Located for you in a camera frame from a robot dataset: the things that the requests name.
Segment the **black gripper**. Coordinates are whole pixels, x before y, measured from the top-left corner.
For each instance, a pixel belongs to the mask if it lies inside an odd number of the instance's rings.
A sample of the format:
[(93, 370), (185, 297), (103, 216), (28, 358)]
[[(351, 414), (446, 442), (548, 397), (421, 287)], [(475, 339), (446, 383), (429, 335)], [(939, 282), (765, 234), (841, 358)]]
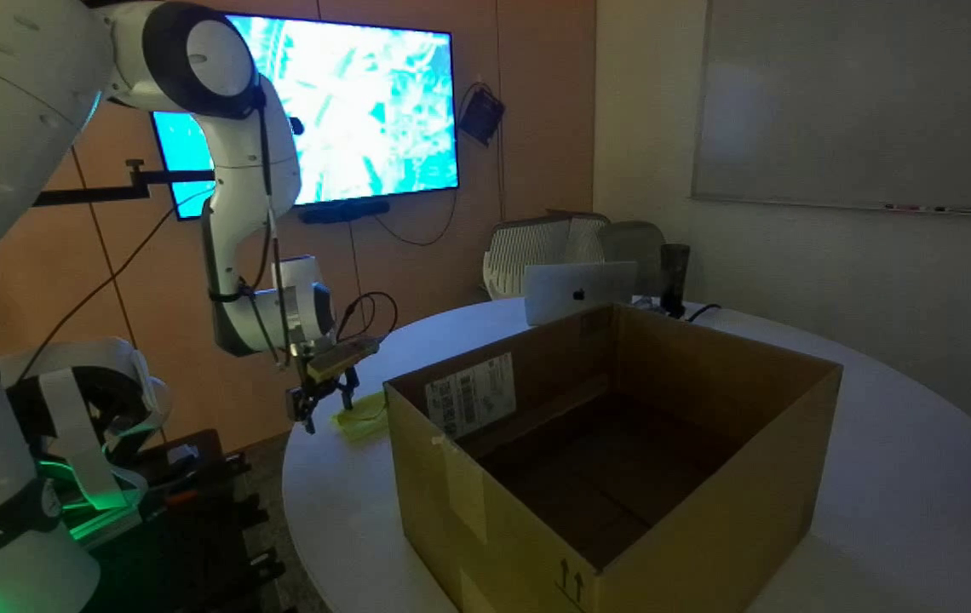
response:
[(297, 387), (286, 394), (290, 419), (313, 434), (318, 397), (338, 391), (341, 410), (353, 410), (357, 366), (378, 351), (374, 336), (328, 339), (294, 353)]

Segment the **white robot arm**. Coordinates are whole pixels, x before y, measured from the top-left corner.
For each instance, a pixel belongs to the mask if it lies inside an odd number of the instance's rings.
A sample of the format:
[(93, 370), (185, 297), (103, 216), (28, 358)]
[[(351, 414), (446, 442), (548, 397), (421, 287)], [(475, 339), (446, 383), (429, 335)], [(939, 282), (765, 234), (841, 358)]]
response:
[[(353, 384), (371, 351), (332, 329), (328, 293), (286, 263), (269, 289), (235, 271), (243, 237), (297, 204), (294, 121), (249, 44), (210, 6), (106, 0), (0, 0), (0, 237), (39, 204), (56, 166), (98, 111), (177, 110), (210, 150), (205, 263), (217, 344), (232, 353), (282, 349), (301, 384), (294, 414)], [(0, 384), (0, 613), (83, 613), (98, 562), (60, 523), (56, 484)]]

